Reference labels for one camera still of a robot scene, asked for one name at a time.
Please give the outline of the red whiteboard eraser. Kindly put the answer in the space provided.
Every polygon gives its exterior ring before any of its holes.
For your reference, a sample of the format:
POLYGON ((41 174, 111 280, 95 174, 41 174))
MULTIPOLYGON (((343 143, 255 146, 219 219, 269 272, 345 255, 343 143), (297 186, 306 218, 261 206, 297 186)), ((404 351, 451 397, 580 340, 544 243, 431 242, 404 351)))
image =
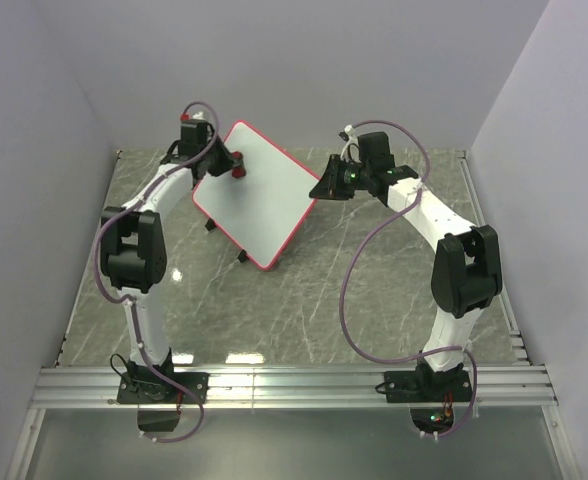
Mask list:
POLYGON ((244 157, 243 154, 239 151, 233 152, 232 156, 234 158, 233 168, 231 170, 232 177, 235 179, 240 179, 246 176, 246 169, 244 165, 244 157))

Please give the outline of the pink framed whiteboard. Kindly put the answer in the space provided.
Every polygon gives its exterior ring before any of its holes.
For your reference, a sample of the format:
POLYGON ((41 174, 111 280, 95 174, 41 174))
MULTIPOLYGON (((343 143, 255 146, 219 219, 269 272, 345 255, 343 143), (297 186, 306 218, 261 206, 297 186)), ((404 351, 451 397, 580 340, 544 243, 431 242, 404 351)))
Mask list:
POLYGON ((193 190, 193 202, 267 271, 316 203, 309 192, 319 177, 244 121, 231 127, 224 145, 243 155, 245 175, 205 176, 193 190))

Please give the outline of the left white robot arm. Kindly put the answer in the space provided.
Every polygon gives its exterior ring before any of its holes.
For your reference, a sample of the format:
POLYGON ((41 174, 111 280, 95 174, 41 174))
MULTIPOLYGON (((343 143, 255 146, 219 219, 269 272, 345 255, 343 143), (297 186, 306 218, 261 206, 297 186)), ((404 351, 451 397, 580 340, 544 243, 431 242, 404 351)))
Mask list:
POLYGON ((154 290, 167 269, 163 218, 206 175, 217 177, 242 166, 243 155, 225 147, 216 125, 184 114, 180 136, 152 180, 123 206, 103 210, 94 278, 104 297, 125 310, 130 335, 122 375, 126 390, 164 402, 178 386, 154 290))

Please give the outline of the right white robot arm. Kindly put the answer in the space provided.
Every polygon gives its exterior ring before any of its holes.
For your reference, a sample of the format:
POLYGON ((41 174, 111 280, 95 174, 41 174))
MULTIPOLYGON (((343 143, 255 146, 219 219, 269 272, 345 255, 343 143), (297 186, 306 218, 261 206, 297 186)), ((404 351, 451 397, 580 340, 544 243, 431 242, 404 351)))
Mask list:
POLYGON ((411 403, 466 401, 472 396, 463 367, 466 347, 503 286, 498 234, 455 213, 430 191, 425 174, 397 165, 385 132, 358 135, 347 126, 340 136, 343 150, 329 157, 310 198, 346 201, 366 191, 405 219, 434 252, 430 289, 437 310, 429 339, 410 358, 414 371, 405 379, 387 374, 381 388, 411 403))

